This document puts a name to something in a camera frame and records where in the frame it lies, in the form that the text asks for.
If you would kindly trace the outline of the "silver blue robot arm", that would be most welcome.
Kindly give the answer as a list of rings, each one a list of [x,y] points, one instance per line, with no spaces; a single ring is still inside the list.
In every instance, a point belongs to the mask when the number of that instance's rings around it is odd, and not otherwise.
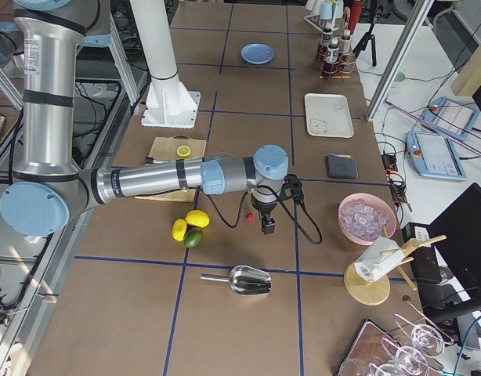
[[[266,145],[251,157],[187,158],[135,168],[80,169],[71,148],[78,46],[109,42],[107,1],[18,1],[14,20],[24,33],[24,156],[0,213],[15,231],[45,237],[82,212],[114,199],[199,188],[207,195],[245,191],[272,233],[288,155]]]

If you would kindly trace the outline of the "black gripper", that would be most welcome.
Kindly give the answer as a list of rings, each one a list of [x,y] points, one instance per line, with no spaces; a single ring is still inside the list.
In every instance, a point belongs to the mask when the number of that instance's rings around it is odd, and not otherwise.
[[[275,230],[275,220],[271,217],[272,210],[277,206],[277,198],[269,188],[257,188],[251,194],[251,205],[259,213],[261,232],[265,235]]]

